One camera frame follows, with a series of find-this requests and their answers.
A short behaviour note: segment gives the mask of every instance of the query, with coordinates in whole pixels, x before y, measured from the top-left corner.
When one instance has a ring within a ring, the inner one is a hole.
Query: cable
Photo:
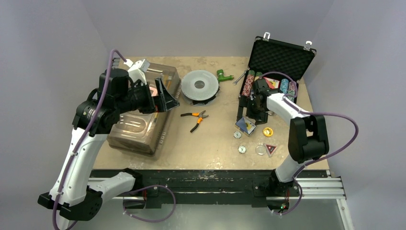
[[[172,208],[172,210],[170,211],[170,213],[169,213],[167,216],[165,216],[164,218],[161,218],[161,219],[144,219],[144,218],[141,218],[141,217],[137,217],[137,216],[134,216],[133,214],[130,214],[130,213],[127,212],[127,209],[125,209],[125,206],[124,206],[124,202],[123,202],[123,210],[124,210],[124,213],[123,213],[123,214],[126,214],[126,215],[128,215],[129,217],[132,217],[132,218],[135,218],[135,219],[144,221],[144,222],[148,222],[148,223],[158,223],[158,222],[162,222],[162,221],[168,219],[170,216],[172,216],[172,214],[173,214],[173,212],[175,211],[175,208],[176,208],[175,194],[174,194],[170,189],[168,189],[168,188],[165,187],[165,186],[158,185],[158,184],[156,184],[156,185],[151,185],[151,186],[147,186],[147,187],[144,187],[144,188],[140,188],[140,189],[135,190],[135,191],[128,192],[128,193],[126,193],[126,194],[136,194],[136,193],[138,193],[138,192],[141,192],[141,191],[147,190],[147,189],[149,189],[149,188],[153,188],[153,187],[165,188],[165,189],[168,190],[168,192],[172,195],[172,198],[173,198],[173,208]]]
[[[284,74],[284,73],[281,73],[281,72],[277,72],[277,71],[271,71],[271,72],[264,73],[260,78],[263,78],[265,75],[268,75],[268,74],[280,74],[280,75],[286,77],[287,79],[289,79],[289,81],[293,81],[293,79],[292,79],[291,77],[289,77],[288,75],[286,75],[286,74]],[[296,97],[297,97],[297,91],[298,91],[298,90],[297,90],[297,85],[296,85],[296,84],[293,84],[293,85],[294,85],[294,91],[295,91],[295,94],[294,94],[293,98],[296,98]],[[299,199],[297,200],[296,204],[295,204],[292,208],[290,208],[290,209],[289,209],[287,212],[285,212],[285,213],[281,213],[280,215],[285,215],[285,214],[290,213],[292,210],[294,210],[294,209],[297,207],[297,205],[299,204],[299,202],[302,200],[303,190],[302,190],[302,187],[300,186],[300,184],[299,184],[299,183],[296,181],[296,179],[295,179],[295,178],[297,177],[297,175],[299,175],[299,173],[300,173],[306,166],[309,166],[309,165],[311,165],[311,164],[314,164],[314,163],[320,162],[320,161],[322,161],[322,160],[328,159],[328,158],[333,157],[333,156],[337,155],[338,153],[342,152],[342,151],[343,151],[344,149],[346,149],[351,143],[353,143],[353,142],[355,141],[355,139],[356,139],[357,136],[358,136],[358,132],[359,132],[359,128],[358,128],[357,123],[356,123],[355,120],[352,119],[351,117],[346,116],[346,115],[336,114],[336,113],[314,113],[314,112],[305,112],[305,111],[302,111],[301,109],[297,108],[294,104],[292,104],[292,102],[291,102],[289,99],[286,98],[287,95],[288,95],[288,94],[284,94],[284,95],[283,95],[283,101],[286,102],[291,108],[293,108],[294,110],[296,110],[298,113],[300,113],[300,114],[305,114],[305,115],[335,116],[335,117],[341,117],[341,118],[347,119],[347,120],[349,120],[349,121],[354,125],[354,127],[355,127],[355,132],[354,132],[354,135],[352,136],[352,138],[351,138],[343,147],[339,148],[338,150],[334,151],[333,153],[331,153],[331,154],[329,154],[329,155],[327,155],[327,156],[324,156],[324,157],[322,157],[322,158],[320,158],[320,159],[318,159],[318,160],[310,161],[310,162],[308,162],[308,163],[305,163],[302,167],[300,167],[300,168],[295,172],[295,174],[293,175],[293,180],[294,180],[294,182],[295,182],[296,184],[298,184],[298,186],[299,186],[299,188],[300,188]]]
[[[72,154],[70,155],[70,157],[68,159],[68,162],[66,163],[65,170],[62,173],[61,181],[59,183],[59,187],[58,187],[58,190],[57,190],[57,196],[55,197],[54,206],[53,206],[53,209],[52,209],[52,224],[53,224],[55,230],[60,230],[58,228],[58,224],[56,222],[56,211],[57,211],[60,195],[63,194],[62,193],[62,188],[63,188],[63,185],[65,183],[66,176],[68,175],[68,171],[70,169],[70,166],[72,165],[73,159],[78,154],[78,149],[80,148],[80,145],[82,144],[83,140],[87,136],[87,133],[89,132],[91,126],[94,123],[94,121],[96,120],[97,114],[99,113],[100,108],[101,108],[101,106],[103,104],[103,100],[104,100],[104,97],[106,96],[106,92],[107,92],[107,86],[109,84],[110,73],[112,71],[114,53],[118,54],[118,56],[120,56],[120,58],[124,62],[126,62],[124,56],[121,55],[121,53],[118,52],[118,50],[112,49],[110,51],[109,63],[107,64],[106,79],[104,81],[103,91],[101,92],[102,94],[101,94],[101,96],[99,98],[99,102],[97,103],[96,110],[94,111],[94,114],[91,117],[91,119],[89,121],[89,124],[87,125],[87,127],[86,127],[85,131],[83,132],[82,136],[80,136],[78,142],[76,143],[75,147],[73,148]],[[73,226],[75,226],[76,223],[77,223],[77,221],[73,222],[72,225],[70,225],[66,230],[70,230],[71,228],[73,228]]]

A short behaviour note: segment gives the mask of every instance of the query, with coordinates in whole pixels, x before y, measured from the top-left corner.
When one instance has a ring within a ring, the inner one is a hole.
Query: table
[[[225,76],[238,78],[247,68],[248,57],[129,57],[132,61],[146,58],[151,63],[174,66],[180,78],[196,69],[207,70],[214,75],[223,69]],[[163,150],[154,157],[137,155],[131,152],[109,147],[106,141],[96,158],[95,169],[202,169],[202,170],[265,170],[278,167],[288,155],[288,125],[277,115],[269,116],[268,123],[257,126],[254,133],[247,137],[235,139],[237,131],[234,124],[237,117],[238,93],[243,81],[233,85],[233,80],[220,82],[220,92],[213,103],[205,107],[193,107],[179,97],[180,107],[172,111],[168,134],[162,145]],[[312,111],[306,85],[299,81],[297,104],[305,110]],[[197,113],[206,110],[205,118],[198,129],[190,133],[197,118],[180,117],[182,113]],[[266,137],[262,130],[273,129],[273,136]],[[257,145],[267,143],[276,145],[272,157],[258,155]],[[247,148],[245,154],[238,152],[238,147]],[[309,169],[328,169],[327,161],[310,165]]]

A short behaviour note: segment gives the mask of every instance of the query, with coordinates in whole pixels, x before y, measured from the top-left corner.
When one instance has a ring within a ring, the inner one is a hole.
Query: metal wrench
[[[237,85],[237,83],[238,83],[238,81],[240,81],[244,76],[245,76],[245,73],[246,73],[247,71],[244,71],[242,74],[241,74],[241,76],[235,81],[235,82],[233,82],[233,85]]]

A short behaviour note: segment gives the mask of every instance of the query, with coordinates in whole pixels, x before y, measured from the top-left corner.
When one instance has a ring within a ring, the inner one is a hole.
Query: black foam lining
[[[309,67],[316,50],[304,50],[297,46],[276,40],[264,40],[257,37],[252,48],[248,66],[262,73],[278,71],[287,74],[294,81],[302,78]]]

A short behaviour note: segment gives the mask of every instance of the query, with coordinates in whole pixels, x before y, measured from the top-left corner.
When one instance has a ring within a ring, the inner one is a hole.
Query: pliers
[[[199,118],[199,119],[197,119],[197,124],[191,129],[191,132],[193,132],[195,129],[197,129],[200,122],[202,122],[203,118],[206,118],[209,116],[209,115],[203,115],[204,112],[206,112],[206,110],[203,110],[200,113],[185,113],[185,114],[181,114],[180,116],[196,116]]]

